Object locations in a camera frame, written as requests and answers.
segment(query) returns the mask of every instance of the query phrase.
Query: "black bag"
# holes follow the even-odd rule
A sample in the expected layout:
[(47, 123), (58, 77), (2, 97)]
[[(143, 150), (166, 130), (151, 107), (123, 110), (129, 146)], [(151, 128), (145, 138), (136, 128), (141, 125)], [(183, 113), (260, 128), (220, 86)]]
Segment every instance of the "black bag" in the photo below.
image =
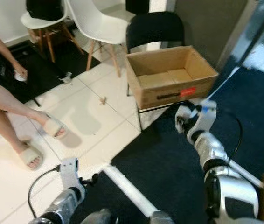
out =
[(61, 0), (26, 0), (26, 10), (32, 18), (58, 20), (63, 16)]

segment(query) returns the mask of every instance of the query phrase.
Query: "person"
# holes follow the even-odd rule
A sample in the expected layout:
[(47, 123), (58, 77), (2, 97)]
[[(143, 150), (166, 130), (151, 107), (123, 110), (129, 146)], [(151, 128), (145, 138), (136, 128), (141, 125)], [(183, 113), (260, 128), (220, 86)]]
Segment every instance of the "person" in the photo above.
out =
[[(0, 39), (0, 54), (5, 57), (13, 66), (14, 70), (23, 78), (27, 79), (28, 72), (13, 57), (11, 52)], [(0, 60), (0, 77), (4, 73), (5, 66)], [(20, 101), (18, 101), (6, 88), (0, 84), (0, 134), (5, 138), (14, 151), (19, 155), (25, 165), (36, 170), (41, 166), (42, 154), (33, 147), (29, 141), (21, 141), (18, 139), (6, 112), (12, 112), (22, 116), (26, 116), (40, 123), (43, 129), (52, 137), (60, 139), (67, 133), (67, 127), (62, 122), (53, 118), (46, 112), (33, 110)]]

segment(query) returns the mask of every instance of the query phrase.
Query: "black rug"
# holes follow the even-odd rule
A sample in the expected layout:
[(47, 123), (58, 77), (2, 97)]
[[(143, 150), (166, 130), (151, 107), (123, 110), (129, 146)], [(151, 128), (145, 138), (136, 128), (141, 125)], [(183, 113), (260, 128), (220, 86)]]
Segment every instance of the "black rug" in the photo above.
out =
[(147, 224), (147, 218), (127, 198), (127, 196), (109, 179), (100, 173), (94, 187), (88, 187), (87, 195), (72, 216), (71, 224), (80, 224), (90, 213), (109, 209), (118, 217), (118, 224)]
[[(238, 141), (238, 124), (222, 108), (232, 110), (243, 124), (243, 141), (234, 160), (261, 178), (264, 172), (264, 73), (241, 68), (214, 96), (218, 115), (211, 133), (230, 154)], [(172, 106), (113, 160), (116, 166), (159, 210), (177, 224), (207, 223), (203, 173), (199, 156), (174, 127), (178, 106)], [(146, 219), (104, 174), (77, 209), (77, 224), (92, 211), (111, 208), (120, 223)]]
[[(42, 55), (29, 42), (13, 46), (10, 50), (19, 63), (28, 70), (28, 83), (18, 82), (11, 77), (5, 87), (23, 103), (63, 83), (59, 78), (65, 77), (66, 72), (71, 72), (73, 74), (71, 78), (74, 78), (86, 71), (88, 53), (82, 55), (69, 41), (53, 47), (56, 63), (50, 61), (46, 49)], [(91, 68), (98, 64), (100, 62), (93, 57)]]

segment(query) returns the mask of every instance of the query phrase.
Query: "hand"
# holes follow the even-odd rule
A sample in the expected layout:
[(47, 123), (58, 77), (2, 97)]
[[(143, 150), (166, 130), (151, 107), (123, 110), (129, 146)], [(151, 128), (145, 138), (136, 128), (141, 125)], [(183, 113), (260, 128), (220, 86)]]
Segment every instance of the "hand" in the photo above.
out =
[(22, 78), (27, 80), (28, 71), (25, 68), (23, 68), (18, 62), (15, 62), (13, 64), (13, 67), (21, 75)]

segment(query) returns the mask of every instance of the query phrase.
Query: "cardboard box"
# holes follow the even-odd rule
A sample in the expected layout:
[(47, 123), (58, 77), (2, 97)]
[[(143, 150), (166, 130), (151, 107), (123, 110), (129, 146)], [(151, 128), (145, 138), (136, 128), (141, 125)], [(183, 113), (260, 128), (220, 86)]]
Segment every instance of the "cardboard box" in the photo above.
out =
[(128, 54), (126, 63), (139, 109), (205, 97), (217, 77), (192, 46)]

